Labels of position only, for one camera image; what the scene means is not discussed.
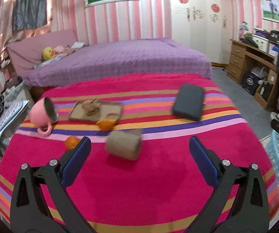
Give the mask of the white storage box on desk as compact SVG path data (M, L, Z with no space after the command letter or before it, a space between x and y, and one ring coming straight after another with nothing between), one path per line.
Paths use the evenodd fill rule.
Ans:
M252 35L252 39L257 44L257 46L260 50L268 53L268 51L269 51L269 40L268 39L255 35L255 34Z

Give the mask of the black leather wallet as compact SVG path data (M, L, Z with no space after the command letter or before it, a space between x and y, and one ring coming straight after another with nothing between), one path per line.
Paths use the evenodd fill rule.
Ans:
M183 84L172 107L172 113L178 117L199 121L204 106L204 89Z

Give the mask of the yellow duck plush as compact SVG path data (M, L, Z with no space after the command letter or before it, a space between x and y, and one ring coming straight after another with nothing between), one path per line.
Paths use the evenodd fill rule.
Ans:
M48 61L48 60L55 58L55 56L56 56L55 50L51 47L46 47L42 53L42 60Z

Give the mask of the pink headboard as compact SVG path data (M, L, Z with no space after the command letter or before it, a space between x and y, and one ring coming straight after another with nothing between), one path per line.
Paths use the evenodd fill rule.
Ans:
M9 43L6 50L16 74L22 76L41 63L42 53L46 47L55 48L59 45L66 47L76 41L78 38L72 30L62 30Z

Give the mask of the crumpled brown paper on case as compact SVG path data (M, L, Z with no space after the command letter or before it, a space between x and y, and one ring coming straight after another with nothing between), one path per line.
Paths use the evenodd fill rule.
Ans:
M87 116L99 113L102 102L97 98L86 100L82 103L82 109Z

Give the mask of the striped pink red blanket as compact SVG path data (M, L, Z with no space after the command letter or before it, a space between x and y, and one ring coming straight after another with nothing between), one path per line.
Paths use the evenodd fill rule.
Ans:
M183 84L204 89L202 117L193 121L172 113ZM60 158L69 136L87 136L92 149L67 192L98 232L182 232L212 193L189 149L191 136L236 166L256 163L267 190L269 216L279 209L272 164L247 121L211 80L195 74L134 74L86 81L45 92L58 111L52 133L43 137L26 119L0 163L0 213L10 217L11 196L23 163L32 167ZM116 130L142 130L140 155L130 161L105 151L107 134L95 124L70 120L80 100L120 102Z

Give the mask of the purple dotted bedspread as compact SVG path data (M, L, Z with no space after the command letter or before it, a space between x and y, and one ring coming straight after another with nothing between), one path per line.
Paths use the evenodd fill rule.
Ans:
M212 79L207 57L169 38L93 44L22 75L29 86L63 87L133 73L198 74Z

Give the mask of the orange peel by mug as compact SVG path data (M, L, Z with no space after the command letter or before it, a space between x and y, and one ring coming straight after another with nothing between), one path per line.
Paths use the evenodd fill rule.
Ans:
M69 136L66 140L65 140L65 146L67 150L72 150L75 149L76 146L79 144L79 142L81 141L81 139L79 139L76 136Z

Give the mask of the desk lamp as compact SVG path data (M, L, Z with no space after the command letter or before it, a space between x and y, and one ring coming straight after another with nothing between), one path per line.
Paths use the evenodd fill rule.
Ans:
M242 23L239 24L238 28L239 28L238 40L240 41L241 38L244 37L244 32L249 31L248 24L245 21L243 21Z

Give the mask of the grey window curtain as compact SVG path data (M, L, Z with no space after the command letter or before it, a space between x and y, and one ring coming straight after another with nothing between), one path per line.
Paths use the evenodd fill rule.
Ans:
M16 0L12 30L34 30L47 24L47 0Z

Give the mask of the pink mug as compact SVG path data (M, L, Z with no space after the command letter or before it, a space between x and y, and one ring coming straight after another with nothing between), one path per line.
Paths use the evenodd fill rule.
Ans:
M53 124L58 122L58 112L50 98L44 97L34 104L29 112L30 122L37 132L47 137L53 131Z

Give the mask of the wooden desk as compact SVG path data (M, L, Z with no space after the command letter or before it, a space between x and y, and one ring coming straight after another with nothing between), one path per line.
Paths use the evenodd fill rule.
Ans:
M242 85L242 78L246 72L257 75L261 80L258 82L254 99L264 109L270 109L276 100L279 81L273 56L243 42L233 39L231 42L227 76Z

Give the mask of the white wardrobe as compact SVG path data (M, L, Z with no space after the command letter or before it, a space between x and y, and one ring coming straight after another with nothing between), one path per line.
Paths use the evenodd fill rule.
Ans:
M211 63L228 64L232 0L170 0L170 6L173 40L203 53Z

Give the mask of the small framed photo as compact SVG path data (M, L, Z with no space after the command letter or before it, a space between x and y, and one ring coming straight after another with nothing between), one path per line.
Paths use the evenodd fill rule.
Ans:
M262 18L279 23L279 0L261 0Z

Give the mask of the black box under desk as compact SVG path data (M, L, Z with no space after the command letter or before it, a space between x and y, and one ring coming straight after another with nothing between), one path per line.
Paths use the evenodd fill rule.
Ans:
M257 75L251 72L246 72L242 78L242 88L248 91L251 95L255 95L260 80L261 79Z

